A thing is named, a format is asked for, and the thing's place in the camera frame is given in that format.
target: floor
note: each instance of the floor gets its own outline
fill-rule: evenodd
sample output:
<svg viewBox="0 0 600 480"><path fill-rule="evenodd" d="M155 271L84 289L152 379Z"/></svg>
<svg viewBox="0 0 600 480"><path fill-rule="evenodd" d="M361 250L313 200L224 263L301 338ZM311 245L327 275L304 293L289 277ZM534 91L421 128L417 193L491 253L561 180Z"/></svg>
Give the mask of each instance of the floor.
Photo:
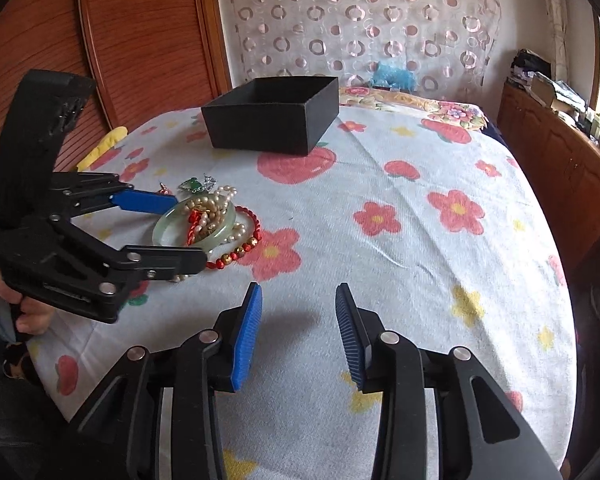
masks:
<svg viewBox="0 0 600 480"><path fill-rule="evenodd" d="M576 476L600 446L600 320L590 307L591 285L600 286L600 240L569 279L580 345L578 365L584 365L586 375L584 413L579 417L580 424L576 417L568 452L570 478Z"/></svg>

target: floral tablecloth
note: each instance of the floral tablecloth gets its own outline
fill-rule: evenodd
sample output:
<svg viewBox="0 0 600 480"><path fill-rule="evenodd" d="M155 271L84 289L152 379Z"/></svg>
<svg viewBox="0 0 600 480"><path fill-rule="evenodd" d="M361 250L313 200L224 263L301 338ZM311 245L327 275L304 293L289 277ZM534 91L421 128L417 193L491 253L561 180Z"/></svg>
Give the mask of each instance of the floral tablecloth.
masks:
<svg viewBox="0 0 600 480"><path fill-rule="evenodd" d="M145 190L214 176L238 188L236 203L256 212L264 239L224 270L143 283L114 325L59 313L29 348L67 418L127 348L180 345L257 280L264 312L250 378L218 399L229 478L368 479L380 396L357 392L347 372L334 292L348 282L360 307L421 348L471 348L562 461L575 398L573 319L527 180L506 148L478 132L477 108L391 104L375 92L343 91L346 106L305 158L214 150L193 109L156 117L92 165ZM118 248L149 243L156 220L110 209L75 222Z"/></svg>

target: beige curtain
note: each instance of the beige curtain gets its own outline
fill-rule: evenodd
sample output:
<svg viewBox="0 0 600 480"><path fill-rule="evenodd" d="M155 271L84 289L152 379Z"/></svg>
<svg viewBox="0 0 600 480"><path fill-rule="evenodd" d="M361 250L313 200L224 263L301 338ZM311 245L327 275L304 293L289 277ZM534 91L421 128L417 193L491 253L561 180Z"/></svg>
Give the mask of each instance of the beige curtain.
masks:
<svg viewBox="0 0 600 480"><path fill-rule="evenodd" d="M569 66L564 35L567 30L566 0L544 0L549 14L549 24L553 41L552 75L556 81L569 82Z"/></svg>

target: human hand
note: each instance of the human hand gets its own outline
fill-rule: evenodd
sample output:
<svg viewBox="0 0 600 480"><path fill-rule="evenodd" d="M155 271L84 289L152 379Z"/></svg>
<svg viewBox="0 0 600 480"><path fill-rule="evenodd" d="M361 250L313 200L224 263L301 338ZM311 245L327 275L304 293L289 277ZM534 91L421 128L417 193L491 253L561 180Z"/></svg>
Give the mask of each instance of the human hand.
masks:
<svg viewBox="0 0 600 480"><path fill-rule="evenodd" d="M18 332L39 335L42 334L51 322L55 312L52 306L33 298L22 299L22 294L7 286L0 273L0 297L9 303L20 304L22 314L16 320Z"/></svg>

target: white wall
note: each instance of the white wall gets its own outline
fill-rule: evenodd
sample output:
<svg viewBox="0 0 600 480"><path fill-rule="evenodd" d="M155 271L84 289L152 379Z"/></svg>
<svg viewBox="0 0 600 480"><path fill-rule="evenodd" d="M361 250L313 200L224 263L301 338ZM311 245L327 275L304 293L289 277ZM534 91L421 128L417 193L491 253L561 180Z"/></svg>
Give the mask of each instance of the white wall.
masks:
<svg viewBox="0 0 600 480"><path fill-rule="evenodd" d="M589 103L596 62L593 9L588 0L567 0L569 85Z"/></svg>
<svg viewBox="0 0 600 480"><path fill-rule="evenodd" d="M516 52L527 48L546 60L551 59L549 19L544 0L500 0L500 5L500 32L497 43L491 49L482 99L477 103L494 121L498 117L504 81Z"/></svg>

